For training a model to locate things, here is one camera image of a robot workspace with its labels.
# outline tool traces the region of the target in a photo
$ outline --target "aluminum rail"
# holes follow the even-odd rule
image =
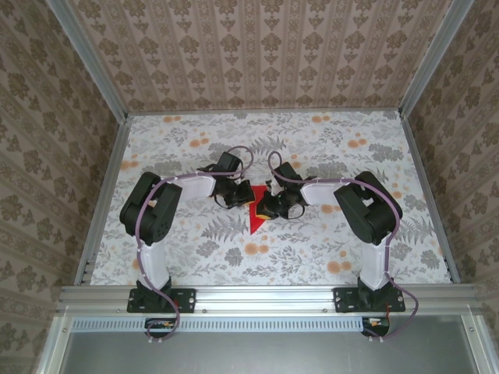
[[[336,313],[333,288],[328,286],[199,286],[196,289],[195,314],[206,316],[323,316]],[[471,284],[406,284],[419,299],[419,316],[463,316],[477,314],[479,306]],[[126,311],[132,286],[65,287],[57,307],[58,316],[167,316],[166,314],[130,314]],[[408,315],[414,308],[405,298]],[[373,313],[348,313],[348,316],[372,316]]]

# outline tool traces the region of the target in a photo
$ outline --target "floral surface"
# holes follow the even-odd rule
[[[391,274],[402,283],[449,282],[411,153],[396,112],[292,112],[140,116],[122,160],[92,284],[132,284],[136,244],[119,211],[145,171],[179,175],[249,146],[253,185],[271,178],[267,155],[281,152],[304,178],[372,171],[400,203]],[[245,162],[249,156],[235,152]],[[265,222],[250,235],[248,208],[223,210],[210,199],[180,203],[165,240],[175,284],[351,284],[361,269],[360,241],[339,206],[309,206],[303,217]]]

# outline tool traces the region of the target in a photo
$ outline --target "metal frame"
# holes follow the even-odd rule
[[[266,321],[335,321],[345,317],[379,316],[376,313],[336,313],[333,304],[333,288],[330,286],[283,286],[283,287],[195,287],[196,311],[182,315],[189,321],[257,320]],[[409,284],[404,286],[419,299],[418,316],[461,316],[467,338],[480,374],[497,370],[497,356],[480,313],[471,284]],[[128,286],[65,287],[62,289],[56,317],[42,355],[38,374],[57,373],[72,333],[73,323],[81,317],[97,317],[104,321],[130,320],[132,317],[172,317],[172,314],[129,314],[126,312]],[[414,303],[405,300],[407,310],[393,313],[408,316]],[[204,324],[210,330],[213,325]]]
[[[106,73],[104,66],[101,63],[98,53],[94,50],[88,41],[85,32],[78,23],[77,18],[71,10],[71,6],[67,1],[48,0],[49,6],[54,12],[62,29],[68,36],[71,45],[76,49],[83,64],[90,73],[102,97],[106,100],[113,115],[119,125],[123,125],[126,120],[126,105],[123,103],[115,85],[112,82],[112,76]]]
[[[73,317],[72,333],[145,333],[149,317]],[[179,333],[326,333],[364,330],[358,316],[321,317],[211,317],[186,315],[180,319]],[[152,327],[151,332],[164,332]]]
[[[213,109],[209,111],[131,111],[129,117],[143,117],[144,115],[239,115],[245,113],[312,113],[312,112],[332,112],[332,111],[360,111],[371,113],[373,111],[398,111],[396,107],[382,108],[265,108],[265,109]]]
[[[423,161],[421,160],[421,155],[419,154],[416,140],[414,139],[414,135],[412,134],[408,116],[402,115],[401,120],[405,138],[407,139],[407,143],[409,144],[409,149],[411,151],[412,160],[414,161],[414,166],[416,167],[416,171],[418,173],[419,183],[421,183],[423,194],[426,197],[426,204],[428,206],[428,210],[430,211],[431,220],[434,223],[435,233],[437,234],[438,241],[441,244],[444,257],[447,260],[449,273],[451,274],[452,280],[455,283],[460,283],[461,278],[458,273],[458,268],[455,265],[454,256],[451,252],[451,246],[449,245],[449,242],[447,240],[444,225],[442,224],[442,220],[440,219],[437,204],[435,203],[434,195],[431,192],[430,183],[428,182],[426,172],[424,171]]]
[[[426,51],[416,74],[412,78],[412,81],[400,102],[400,109],[403,115],[410,115],[411,111],[416,106],[419,97],[430,81],[438,64],[440,64],[441,59],[444,57],[449,44],[452,42],[452,39],[454,39],[454,36],[458,32],[458,29],[472,4],[473,0],[458,0],[452,2],[449,6],[444,20],[435,33],[435,37],[431,41],[428,51]]]
[[[86,274],[86,271],[88,271],[87,265],[95,263],[97,251],[101,244],[102,235],[104,234],[104,226],[106,219],[108,218],[109,207],[111,206],[112,195],[115,191],[116,180],[118,179],[119,165],[122,163],[129,133],[130,124],[128,122],[118,128],[115,145],[112,148],[94,216],[92,217],[88,229],[87,240],[85,241],[78,270],[76,271],[74,280],[75,285],[90,283],[91,272],[90,277],[88,277],[88,274]]]

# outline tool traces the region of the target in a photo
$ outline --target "wire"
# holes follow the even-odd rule
[[[147,195],[147,198],[144,200],[144,202],[142,204],[142,207],[140,208],[139,215],[137,216],[137,222],[135,223],[135,239],[136,239],[137,247],[138,247],[138,249],[137,249],[137,262],[139,264],[140,273],[142,274],[143,279],[146,281],[147,286],[152,291],[156,292],[158,295],[160,295],[162,298],[164,298],[168,302],[168,304],[170,304],[172,306],[173,310],[175,311],[175,325],[172,327],[172,330],[169,333],[167,333],[164,337],[162,337],[160,339],[153,338],[150,335],[150,326],[151,325],[149,325],[149,327],[147,328],[147,332],[146,332],[146,335],[149,338],[149,341],[156,340],[156,341],[160,341],[161,342],[161,341],[166,340],[169,337],[171,337],[172,334],[179,328],[179,324],[180,324],[180,311],[179,311],[179,308],[177,307],[177,305],[175,305],[175,303],[173,302],[173,300],[167,294],[165,294],[161,290],[158,290],[151,283],[149,277],[147,276],[147,274],[146,274],[146,272],[145,272],[145,270],[143,268],[142,256],[140,255],[140,253],[142,252],[142,245],[143,245],[142,241],[140,240],[140,223],[142,222],[143,214],[146,211],[146,208],[149,205],[149,202],[153,198],[153,196],[156,193],[156,191],[158,191],[159,188],[162,185],[164,185],[165,183],[169,183],[169,182],[172,182],[172,181],[177,180],[177,179],[192,178],[192,177],[196,177],[196,176],[199,176],[199,175],[206,175],[206,176],[243,175],[249,168],[251,168],[251,165],[253,165],[253,161],[254,161],[255,157],[253,155],[252,150],[249,147],[247,147],[247,146],[234,146],[231,149],[229,149],[227,152],[230,153],[231,151],[236,150],[238,148],[242,148],[242,149],[246,150],[249,153],[249,155],[251,156],[251,160],[249,161],[249,164],[245,168],[242,168],[241,170],[238,170],[238,171],[217,171],[217,172],[214,172],[214,171],[209,171],[209,172],[206,172],[206,171],[196,171],[194,173],[188,173],[188,174],[184,174],[184,175],[177,175],[175,177],[168,177],[168,178],[162,179],[149,192],[149,195]]]
[[[387,306],[386,319],[387,319],[388,323],[390,323],[390,305],[387,302],[385,302],[385,305]]]
[[[393,333],[389,333],[388,335],[386,335],[384,337],[380,337],[378,334],[374,333],[371,330],[365,329],[365,331],[367,331],[368,333],[371,333],[375,337],[379,337],[380,340],[381,340],[381,338],[389,339],[389,338],[394,337],[394,336],[398,335],[399,333],[401,333],[414,320],[414,317],[416,316],[416,313],[418,312],[418,309],[419,309],[419,301],[415,295],[413,295],[411,292],[405,290],[404,288],[402,288],[401,286],[399,286],[398,284],[395,283],[395,281],[391,278],[390,273],[389,273],[389,269],[388,269],[388,266],[390,263],[390,243],[391,243],[391,240],[396,236],[397,231],[400,228],[400,216],[398,215],[398,211],[397,211],[397,208],[395,208],[395,205],[390,201],[388,196],[386,196],[384,193],[382,193],[382,191],[380,191],[376,187],[374,187],[368,183],[362,182],[362,181],[357,181],[356,179],[352,179],[352,178],[312,179],[312,180],[308,179],[308,180],[304,180],[304,181],[286,178],[283,175],[280,175],[279,173],[277,173],[276,170],[274,169],[274,167],[272,167],[272,156],[274,156],[274,155],[278,156],[279,165],[282,164],[282,156],[276,150],[273,150],[272,152],[270,152],[268,154],[268,158],[267,158],[268,167],[271,169],[272,174],[276,178],[279,178],[279,179],[286,181],[286,182],[299,183],[299,184],[303,184],[303,185],[308,184],[308,183],[353,183],[356,185],[361,185],[362,187],[364,187],[366,189],[370,189],[371,191],[376,193],[382,200],[385,201],[386,204],[388,204],[390,209],[393,211],[393,214],[395,216],[395,227],[394,227],[394,230],[391,232],[390,236],[388,236],[388,239],[386,240],[386,242],[384,243],[384,275],[393,287],[395,287],[399,291],[405,293],[414,301],[414,309],[413,309],[411,315],[409,316],[409,318],[407,319],[407,321],[405,321],[404,325],[402,327],[400,327],[399,329],[397,329],[396,331],[394,331]]]

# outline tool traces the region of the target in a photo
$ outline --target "robotic arm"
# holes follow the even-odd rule
[[[222,206],[217,201],[217,197],[221,197],[225,202],[225,206],[222,207],[231,209],[255,200],[250,181],[242,180],[237,183],[227,175],[220,175],[236,173],[240,166],[242,167],[242,161],[239,158],[224,152],[216,164],[200,168],[198,173],[186,178],[175,177],[171,182],[164,183],[152,195],[140,218],[139,227],[140,240],[144,243],[139,253],[140,263],[149,282],[144,279],[144,274],[141,272],[136,283],[137,289],[132,291],[133,295],[130,297],[129,312],[159,312],[168,308],[167,301],[154,291],[155,288],[174,298],[172,279],[165,257],[165,237],[170,231],[180,202],[214,197],[217,204]],[[119,214],[119,220],[125,225],[128,235],[136,234],[140,211],[153,188],[160,182],[161,178],[158,175],[145,172],[126,200]],[[191,309],[192,305],[187,303],[184,307]]]
[[[285,179],[276,178],[278,185],[267,181],[269,190],[257,205],[258,217],[269,220],[278,217],[289,219],[288,212],[295,205],[300,205],[304,211],[306,206],[337,203],[353,233],[361,241],[362,269],[358,287],[337,300],[337,311],[378,312],[386,310],[387,302],[393,311],[405,310],[403,302],[394,302],[402,294],[389,283],[385,275],[388,263],[385,242],[396,224],[394,212],[388,204],[375,192],[354,183],[338,189],[337,183],[314,183],[316,177],[305,179],[310,181],[308,183],[300,182],[303,181],[302,177],[296,174],[288,162],[274,171]],[[383,193],[402,218],[401,207],[372,173],[364,171],[355,180],[371,185]]]
[[[195,295],[195,290],[171,287],[163,240],[172,226],[180,201],[213,196],[215,202],[222,206],[217,201],[217,196],[220,196],[225,201],[225,206],[222,206],[225,209],[253,202],[255,196],[250,182],[243,180],[237,183],[228,177],[237,173],[240,166],[242,161],[239,158],[224,152],[216,164],[200,168],[191,175],[171,178],[169,182],[150,172],[141,176],[120,213],[120,221],[125,225],[127,234],[134,236],[138,233],[137,236],[145,244],[139,250],[142,274],[137,281],[137,289],[130,292],[129,312],[168,312],[166,297],[161,294],[173,299],[179,310],[193,311],[192,302],[182,301],[181,298],[189,293]],[[405,311],[401,288],[395,287],[393,280],[387,276],[385,251],[385,242],[397,223],[394,212],[402,218],[402,209],[376,177],[364,171],[355,180],[350,179],[350,183],[336,189],[337,182],[316,182],[316,177],[303,180],[288,162],[272,170],[277,177],[277,185],[267,182],[269,190],[257,204],[259,217],[290,219],[289,211],[296,205],[301,206],[304,212],[306,206],[338,203],[350,228],[362,242],[362,270],[358,285],[333,290],[336,311],[386,312],[388,307],[392,312]],[[144,206],[149,197],[150,202]]]

